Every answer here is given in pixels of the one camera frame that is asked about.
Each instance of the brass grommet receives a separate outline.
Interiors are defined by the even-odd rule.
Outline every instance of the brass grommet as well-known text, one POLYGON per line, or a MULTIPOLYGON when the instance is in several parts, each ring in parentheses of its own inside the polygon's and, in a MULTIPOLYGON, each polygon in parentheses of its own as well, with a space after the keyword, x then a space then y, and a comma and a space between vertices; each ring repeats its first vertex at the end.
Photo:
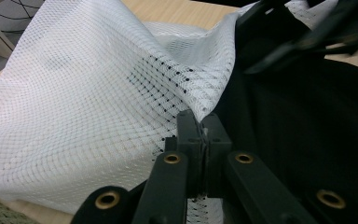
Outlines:
POLYGON ((107 191, 95 200, 95 206, 99 209, 108 209, 114 207, 120 201, 120 195, 116 191, 107 191))
POLYGON ((164 161, 169 164, 176 164, 180 161, 180 157, 176 154, 170 154, 164 157, 164 161))
POLYGON ((347 206, 345 200, 334 191, 320 189, 316 193, 316 197, 321 203, 332 208, 343 209, 347 206))
POLYGON ((240 163, 252 163, 254 161, 254 157, 245 153, 240 153, 237 156, 235 156, 235 160, 237 160, 240 163))

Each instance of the black mechanical part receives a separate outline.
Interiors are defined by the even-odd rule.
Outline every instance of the black mechanical part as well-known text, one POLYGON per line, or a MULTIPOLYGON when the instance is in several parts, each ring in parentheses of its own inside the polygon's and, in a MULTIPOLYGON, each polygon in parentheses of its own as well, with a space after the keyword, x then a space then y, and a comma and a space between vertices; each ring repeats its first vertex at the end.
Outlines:
POLYGON ((187 197, 197 198, 205 191, 202 180, 206 146, 200 126, 191 110, 179 112, 176 120, 176 150, 188 157, 187 197))
POLYGON ((187 168, 187 156, 181 152, 168 151, 157 157, 133 224, 186 223, 187 168))
POLYGON ((228 155, 226 177, 253 224, 317 223, 255 155, 228 155))
POLYGON ((144 186, 145 182, 130 192, 113 186, 95 190, 80 206, 71 223, 128 223, 136 210, 144 186))
POLYGON ((211 113, 201 123, 201 129, 207 139, 207 151, 205 161, 205 186, 209 198, 222 198, 224 184, 225 158, 232 150, 229 139, 219 117, 211 113))

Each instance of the white mesh fabric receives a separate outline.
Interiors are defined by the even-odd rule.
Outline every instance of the white mesh fabric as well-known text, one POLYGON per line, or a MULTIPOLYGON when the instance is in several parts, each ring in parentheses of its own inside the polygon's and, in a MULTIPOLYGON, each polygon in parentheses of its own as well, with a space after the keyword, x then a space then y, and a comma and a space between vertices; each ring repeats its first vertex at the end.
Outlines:
MULTIPOLYGON (((240 12, 204 31, 143 25, 118 0, 46 1, 0 76, 0 197, 74 213, 145 180, 176 114, 217 104, 240 12)), ((189 223, 221 223, 219 204, 190 203, 189 223)))

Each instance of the table surface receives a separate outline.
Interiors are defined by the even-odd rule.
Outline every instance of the table surface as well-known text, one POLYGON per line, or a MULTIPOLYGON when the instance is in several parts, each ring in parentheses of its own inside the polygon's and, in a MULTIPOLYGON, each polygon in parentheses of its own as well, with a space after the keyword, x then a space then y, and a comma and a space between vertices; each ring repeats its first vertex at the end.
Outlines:
MULTIPOLYGON (((236 10, 235 7, 188 0, 123 0, 123 3, 141 21, 166 21, 196 25, 205 29, 211 29, 224 15, 236 10)), ((358 55, 350 58, 344 56, 329 56, 328 58, 358 66, 358 55)), ((72 215, 33 203, 23 201, 3 203, 42 224, 64 224, 70 223, 72 219, 72 215)))

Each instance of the black cloth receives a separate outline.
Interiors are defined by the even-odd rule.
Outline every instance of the black cloth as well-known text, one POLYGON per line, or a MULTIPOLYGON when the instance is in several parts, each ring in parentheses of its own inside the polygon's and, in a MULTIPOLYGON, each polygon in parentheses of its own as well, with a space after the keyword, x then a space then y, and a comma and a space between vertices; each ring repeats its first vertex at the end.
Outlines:
POLYGON ((214 112, 234 147, 256 153, 319 221, 358 223, 358 67, 309 55, 279 72, 242 72, 307 30, 280 10, 248 33, 214 112), (346 208, 313 202, 319 189, 346 208))

